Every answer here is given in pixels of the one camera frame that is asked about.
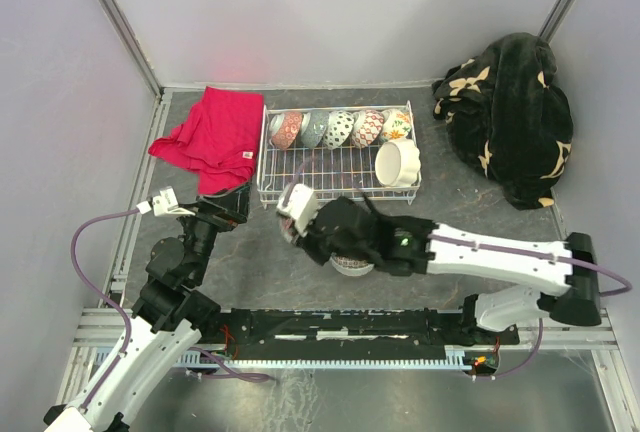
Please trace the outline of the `cream scalloped bowl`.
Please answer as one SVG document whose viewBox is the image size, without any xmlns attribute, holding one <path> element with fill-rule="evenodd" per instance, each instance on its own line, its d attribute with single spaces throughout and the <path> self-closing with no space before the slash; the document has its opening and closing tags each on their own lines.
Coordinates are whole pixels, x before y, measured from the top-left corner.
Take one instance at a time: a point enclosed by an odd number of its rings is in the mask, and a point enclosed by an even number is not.
<svg viewBox="0 0 640 432">
<path fill-rule="evenodd" d="M 420 151 L 408 138 L 385 142 L 375 159 L 375 174 L 385 187 L 408 187 L 418 180 Z"/>
</svg>

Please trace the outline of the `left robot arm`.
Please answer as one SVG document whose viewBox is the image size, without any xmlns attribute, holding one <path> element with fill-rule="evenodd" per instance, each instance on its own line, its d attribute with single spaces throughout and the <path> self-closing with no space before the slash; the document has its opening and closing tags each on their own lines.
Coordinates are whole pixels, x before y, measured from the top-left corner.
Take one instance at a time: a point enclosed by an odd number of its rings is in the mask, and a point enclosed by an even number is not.
<svg viewBox="0 0 640 432">
<path fill-rule="evenodd" d="M 177 237 L 159 240 L 145 268 L 147 282 L 132 311 L 105 293 L 100 298 L 122 318 L 124 330 L 88 384 L 69 403 L 51 407 L 50 431 L 126 431 L 161 378 L 198 341 L 221 330 L 221 307 L 199 292 L 218 234 L 247 221 L 250 186 L 243 184 L 193 203 L 178 201 L 170 187 L 125 211 L 173 217 Z"/>
</svg>

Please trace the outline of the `dark scalloped floral bowl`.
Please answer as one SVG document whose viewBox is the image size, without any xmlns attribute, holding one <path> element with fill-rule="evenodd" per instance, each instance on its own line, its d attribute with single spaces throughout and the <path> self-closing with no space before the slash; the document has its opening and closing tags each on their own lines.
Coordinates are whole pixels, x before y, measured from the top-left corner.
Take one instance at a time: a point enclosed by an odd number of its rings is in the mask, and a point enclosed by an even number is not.
<svg viewBox="0 0 640 432">
<path fill-rule="evenodd" d="M 279 150 L 288 149 L 296 140 L 303 121 L 299 111 L 285 111 L 274 114 L 269 123 L 270 140 Z"/>
</svg>

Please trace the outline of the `red geometric pattern bowl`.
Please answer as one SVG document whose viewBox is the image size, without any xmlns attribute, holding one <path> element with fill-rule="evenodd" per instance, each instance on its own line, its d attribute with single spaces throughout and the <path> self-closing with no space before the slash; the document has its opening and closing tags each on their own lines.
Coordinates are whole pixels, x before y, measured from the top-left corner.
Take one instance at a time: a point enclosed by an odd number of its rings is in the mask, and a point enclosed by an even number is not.
<svg viewBox="0 0 640 432">
<path fill-rule="evenodd" d="M 295 221 L 291 218 L 280 217 L 279 227 L 284 240 L 288 244 L 297 247 L 300 235 L 295 227 Z"/>
</svg>

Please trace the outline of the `blue triangle pattern bowl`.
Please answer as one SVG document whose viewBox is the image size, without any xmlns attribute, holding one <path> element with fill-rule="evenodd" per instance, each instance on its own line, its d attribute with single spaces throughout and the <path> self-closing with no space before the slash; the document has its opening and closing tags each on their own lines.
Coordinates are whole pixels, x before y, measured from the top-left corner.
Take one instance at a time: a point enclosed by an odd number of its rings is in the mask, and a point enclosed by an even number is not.
<svg viewBox="0 0 640 432">
<path fill-rule="evenodd" d="M 300 142 L 306 148 L 316 148 L 322 141 L 329 122 L 329 111 L 312 110 L 303 114 Z"/>
</svg>

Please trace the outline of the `orange flower leaf bowl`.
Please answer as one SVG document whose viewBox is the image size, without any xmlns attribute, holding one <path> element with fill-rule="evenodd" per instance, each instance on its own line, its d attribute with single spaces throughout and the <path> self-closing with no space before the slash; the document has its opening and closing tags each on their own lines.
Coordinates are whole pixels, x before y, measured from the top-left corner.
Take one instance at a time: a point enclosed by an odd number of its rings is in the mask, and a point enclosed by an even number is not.
<svg viewBox="0 0 640 432">
<path fill-rule="evenodd" d="M 382 111 L 384 123 L 379 134 L 380 142 L 407 138 L 411 132 L 409 112 L 399 108 L 389 108 Z"/>
</svg>

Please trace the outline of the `red lattice pattern bowl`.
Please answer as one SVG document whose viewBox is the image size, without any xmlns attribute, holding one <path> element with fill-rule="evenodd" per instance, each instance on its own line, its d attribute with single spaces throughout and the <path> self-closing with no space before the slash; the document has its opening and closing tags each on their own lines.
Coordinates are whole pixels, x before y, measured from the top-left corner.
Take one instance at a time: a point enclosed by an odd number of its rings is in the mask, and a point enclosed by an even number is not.
<svg viewBox="0 0 640 432">
<path fill-rule="evenodd" d="M 362 149 L 371 145 L 379 136 L 384 116 L 373 109 L 356 111 L 353 113 L 354 126 L 351 131 L 351 143 L 354 147 Z"/>
</svg>

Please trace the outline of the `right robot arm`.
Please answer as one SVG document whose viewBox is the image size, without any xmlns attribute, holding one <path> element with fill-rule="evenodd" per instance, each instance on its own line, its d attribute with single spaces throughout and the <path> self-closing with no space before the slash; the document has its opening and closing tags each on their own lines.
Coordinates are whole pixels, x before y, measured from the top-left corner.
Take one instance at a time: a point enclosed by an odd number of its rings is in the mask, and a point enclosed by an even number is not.
<svg viewBox="0 0 640 432">
<path fill-rule="evenodd" d="M 601 323 L 598 277 L 584 235 L 552 242 L 502 239 L 387 215 L 369 198 L 320 204 L 307 187 L 299 187 L 278 210 L 294 244 L 319 264 L 343 257 L 396 277 L 467 275 L 508 283 L 465 302 L 458 322 L 469 342 L 545 317 L 578 327 Z"/>
</svg>

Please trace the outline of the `black diamond pattern bowl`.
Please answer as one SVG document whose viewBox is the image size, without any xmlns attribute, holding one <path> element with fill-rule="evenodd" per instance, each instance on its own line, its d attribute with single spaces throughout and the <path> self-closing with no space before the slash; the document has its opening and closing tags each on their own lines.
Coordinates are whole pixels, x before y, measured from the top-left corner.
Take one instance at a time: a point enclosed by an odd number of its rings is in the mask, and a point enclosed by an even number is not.
<svg viewBox="0 0 640 432">
<path fill-rule="evenodd" d="M 341 147 L 349 138 L 354 123 L 354 116 L 349 111 L 336 110 L 330 112 L 327 129 L 323 136 L 324 146 L 330 150 Z"/>
</svg>

